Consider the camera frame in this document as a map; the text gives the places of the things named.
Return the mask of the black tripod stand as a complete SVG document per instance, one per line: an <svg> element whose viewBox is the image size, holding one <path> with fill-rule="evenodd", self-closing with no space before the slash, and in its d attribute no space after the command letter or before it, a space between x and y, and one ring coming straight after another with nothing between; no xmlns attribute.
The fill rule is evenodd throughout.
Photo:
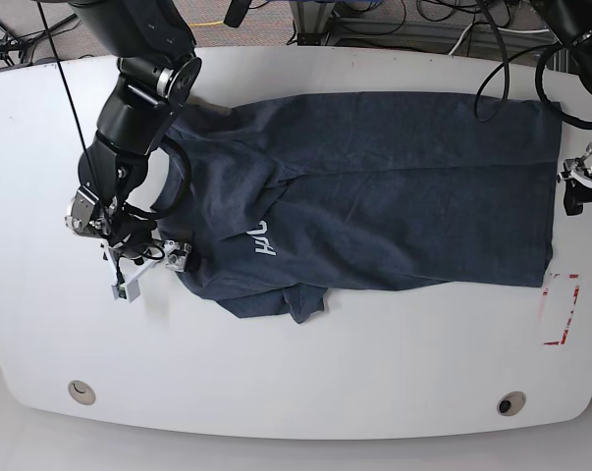
<svg viewBox="0 0 592 471"><path fill-rule="evenodd" d="M50 37L70 32L81 24L76 14L61 19L43 29L16 33L0 20L0 65L7 69L28 67L33 64L36 48Z"/></svg>

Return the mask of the aluminium frame base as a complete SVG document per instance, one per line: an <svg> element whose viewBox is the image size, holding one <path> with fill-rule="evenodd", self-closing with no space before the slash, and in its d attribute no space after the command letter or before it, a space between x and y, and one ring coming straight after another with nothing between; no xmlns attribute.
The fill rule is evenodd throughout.
<svg viewBox="0 0 592 471"><path fill-rule="evenodd" d="M330 38L328 26L338 1L289 1L294 36L288 44L324 46Z"/></svg>

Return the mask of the dark blue T-shirt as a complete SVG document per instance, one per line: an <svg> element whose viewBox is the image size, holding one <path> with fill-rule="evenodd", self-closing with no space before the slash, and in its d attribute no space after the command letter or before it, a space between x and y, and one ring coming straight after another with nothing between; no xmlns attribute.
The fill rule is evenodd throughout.
<svg viewBox="0 0 592 471"><path fill-rule="evenodd" d="M237 317L297 323L331 288L541 286L562 125L536 101L481 123L472 102L358 92L187 106L154 202L172 208L160 234L192 246L181 282Z"/></svg>

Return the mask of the red tape rectangle marking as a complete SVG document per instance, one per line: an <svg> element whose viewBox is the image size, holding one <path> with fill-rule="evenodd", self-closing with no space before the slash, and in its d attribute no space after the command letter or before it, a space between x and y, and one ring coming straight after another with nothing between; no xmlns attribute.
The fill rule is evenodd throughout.
<svg viewBox="0 0 592 471"><path fill-rule="evenodd" d="M546 346L565 344L579 296L579 274L550 274L542 291L537 335Z"/></svg>

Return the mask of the black cylinder on floor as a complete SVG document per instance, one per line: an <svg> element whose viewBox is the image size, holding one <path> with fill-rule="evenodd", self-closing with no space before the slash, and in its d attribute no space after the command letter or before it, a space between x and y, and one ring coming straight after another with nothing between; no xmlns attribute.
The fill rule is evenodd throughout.
<svg viewBox="0 0 592 471"><path fill-rule="evenodd" d="M245 18L251 0L231 0L223 23L231 28L238 28Z"/></svg>

